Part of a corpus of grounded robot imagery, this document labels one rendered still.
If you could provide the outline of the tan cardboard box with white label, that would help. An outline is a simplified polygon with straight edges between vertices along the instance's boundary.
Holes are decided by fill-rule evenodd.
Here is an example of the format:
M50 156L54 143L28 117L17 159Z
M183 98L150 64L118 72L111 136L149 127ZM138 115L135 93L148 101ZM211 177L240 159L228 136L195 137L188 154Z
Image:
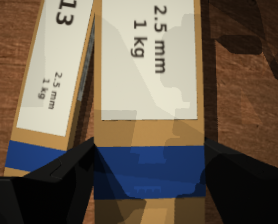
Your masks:
M200 0L95 0L95 224L205 224Z

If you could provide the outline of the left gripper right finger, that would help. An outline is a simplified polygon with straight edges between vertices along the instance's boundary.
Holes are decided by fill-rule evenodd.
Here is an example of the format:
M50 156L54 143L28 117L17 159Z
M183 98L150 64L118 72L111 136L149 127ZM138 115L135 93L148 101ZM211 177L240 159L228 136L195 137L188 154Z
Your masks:
M206 185L224 224L278 224L278 168L204 137Z

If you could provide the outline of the white welding electrode pack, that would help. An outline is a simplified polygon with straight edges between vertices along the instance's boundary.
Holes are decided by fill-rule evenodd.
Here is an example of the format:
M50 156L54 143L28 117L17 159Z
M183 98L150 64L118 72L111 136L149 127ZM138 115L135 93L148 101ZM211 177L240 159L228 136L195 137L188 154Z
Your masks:
M4 176L73 149L95 35L95 0L41 0Z

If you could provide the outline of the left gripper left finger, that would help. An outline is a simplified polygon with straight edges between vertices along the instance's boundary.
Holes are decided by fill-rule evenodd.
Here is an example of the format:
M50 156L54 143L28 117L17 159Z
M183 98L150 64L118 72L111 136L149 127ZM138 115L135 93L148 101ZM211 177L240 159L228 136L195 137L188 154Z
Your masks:
M0 176L0 224L83 224L94 161L91 137L23 177Z

